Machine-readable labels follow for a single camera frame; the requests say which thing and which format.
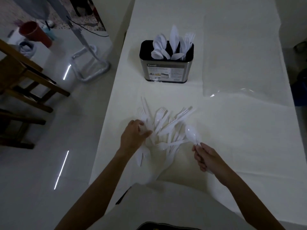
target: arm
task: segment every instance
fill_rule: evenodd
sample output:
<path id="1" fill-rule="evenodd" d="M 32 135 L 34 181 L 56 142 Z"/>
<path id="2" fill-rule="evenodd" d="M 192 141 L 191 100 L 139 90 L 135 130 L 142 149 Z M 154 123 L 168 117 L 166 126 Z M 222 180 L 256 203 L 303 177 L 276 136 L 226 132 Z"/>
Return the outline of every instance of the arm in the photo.
<path id="1" fill-rule="evenodd" d="M 140 135 L 139 125 L 144 123 L 140 120 L 130 121 L 114 158 L 66 213 L 56 230 L 85 230 L 104 215 L 127 162 L 152 133 L 147 131 Z"/>
<path id="2" fill-rule="evenodd" d="M 200 170 L 210 169 L 235 199 L 245 220 L 256 229 L 285 230 L 248 185 L 208 145 L 193 146 Z"/>

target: pile of plastic cutlery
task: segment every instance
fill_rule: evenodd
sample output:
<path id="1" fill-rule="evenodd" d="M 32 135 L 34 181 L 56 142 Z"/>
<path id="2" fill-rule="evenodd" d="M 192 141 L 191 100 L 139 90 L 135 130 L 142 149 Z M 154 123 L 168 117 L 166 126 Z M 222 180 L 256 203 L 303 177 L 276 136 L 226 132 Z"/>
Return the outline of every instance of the pile of plastic cutlery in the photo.
<path id="1" fill-rule="evenodd" d="M 151 52 L 151 57 L 157 60 L 162 60 L 164 57 L 167 60 L 185 60 L 186 53 L 192 47 L 194 37 L 195 33 L 192 32 L 186 33 L 184 38 L 179 36 L 177 27 L 173 25 L 169 36 L 169 44 L 172 48 L 171 55 L 166 51 L 167 39 L 165 35 L 159 34 L 153 41 L 154 50 Z M 180 50 L 179 53 L 176 53 L 179 42 Z"/>
<path id="2" fill-rule="evenodd" d="M 138 118 L 144 122 L 144 128 L 146 129 L 143 130 L 152 130 L 153 133 L 151 134 L 150 139 L 147 140 L 147 145 L 150 145 L 149 148 L 144 143 L 136 151 L 137 164 L 138 166 L 141 166 L 143 157 L 146 159 L 150 159 L 150 150 L 166 150 L 166 160 L 162 169 L 162 171 L 164 171 L 173 163 L 175 154 L 182 143 L 198 143 L 199 139 L 191 140 L 190 137 L 186 138 L 186 132 L 184 130 L 183 132 L 180 132 L 185 120 L 196 109 L 192 107 L 183 108 L 178 114 L 171 117 L 171 111 L 168 111 L 165 107 L 161 107 L 156 112 L 155 117 L 152 118 L 145 98 L 141 97 L 141 101 L 142 106 L 138 108 Z M 161 137 L 158 136 L 164 135 L 167 136 L 167 142 L 159 141 Z"/>

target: forearm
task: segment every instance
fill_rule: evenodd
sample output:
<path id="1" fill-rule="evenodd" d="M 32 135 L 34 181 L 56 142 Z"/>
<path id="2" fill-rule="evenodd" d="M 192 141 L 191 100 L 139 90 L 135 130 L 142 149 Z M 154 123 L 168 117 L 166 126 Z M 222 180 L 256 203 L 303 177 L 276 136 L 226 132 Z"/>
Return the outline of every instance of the forearm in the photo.
<path id="1" fill-rule="evenodd" d="M 120 153 L 115 155 L 98 178 L 62 218 L 55 228 L 56 230 L 85 230 L 104 215 L 122 172 L 129 161 L 128 157 L 118 154 Z"/>
<path id="2" fill-rule="evenodd" d="M 256 229 L 283 229 L 255 193 L 234 171 L 229 173 L 225 186 L 231 192 L 245 220 Z"/>

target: cutlery holder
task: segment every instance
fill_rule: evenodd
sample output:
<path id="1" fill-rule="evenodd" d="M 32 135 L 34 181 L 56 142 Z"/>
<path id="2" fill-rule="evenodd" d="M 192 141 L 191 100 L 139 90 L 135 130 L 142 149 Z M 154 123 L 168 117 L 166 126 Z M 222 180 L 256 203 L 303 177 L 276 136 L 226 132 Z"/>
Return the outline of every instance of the cutlery holder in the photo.
<path id="1" fill-rule="evenodd" d="M 167 53 L 173 54 L 172 48 L 167 41 Z M 160 81 L 168 83 L 186 83 L 194 57 L 194 44 L 186 53 L 185 60 L 156 60 L 151 57 L 153 51 L 153 40 L 145 40 L 141 44 L 140 60 L 147 81 Z"/>

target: person's left hand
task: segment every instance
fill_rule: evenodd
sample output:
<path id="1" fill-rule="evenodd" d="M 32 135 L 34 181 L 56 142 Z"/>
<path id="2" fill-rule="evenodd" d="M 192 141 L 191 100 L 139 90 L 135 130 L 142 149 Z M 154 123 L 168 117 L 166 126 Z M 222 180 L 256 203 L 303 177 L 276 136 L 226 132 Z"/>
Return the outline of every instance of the person's left hand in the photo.
<path id="1" fill-rule="evenodd" d="M 138 150 L 142 143 L 152 134 L 152 131 L 146 131 L 140 134 L 139 125 L 144 125 L 141 120 L 131 120 L 120 138 L 120 147 L 117 154 L 128 156 L 129 158 Z"/>

